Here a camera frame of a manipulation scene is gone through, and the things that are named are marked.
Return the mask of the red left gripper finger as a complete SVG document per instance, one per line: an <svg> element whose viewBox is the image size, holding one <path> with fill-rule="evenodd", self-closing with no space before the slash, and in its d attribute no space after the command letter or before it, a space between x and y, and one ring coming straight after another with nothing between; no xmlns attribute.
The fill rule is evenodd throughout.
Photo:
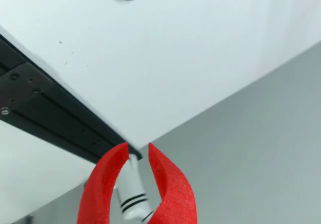
<svg viewBox="0 0 321 224"><path fill-rule="evenodd" d="M96 164L81 197L77 224L110 222L110 204L117 177L129 159L128 143L109 150Z"/></svg>

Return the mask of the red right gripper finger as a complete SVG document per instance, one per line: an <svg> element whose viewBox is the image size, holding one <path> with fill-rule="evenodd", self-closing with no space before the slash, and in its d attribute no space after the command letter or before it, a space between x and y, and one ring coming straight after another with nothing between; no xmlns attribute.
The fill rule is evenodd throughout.
<svg viewBox="0 0 321 224"><path fill-rule="evenodd" d="M197 224L194 193L184 173L152 143L148 160L162 199L148 222Z"/></svg>

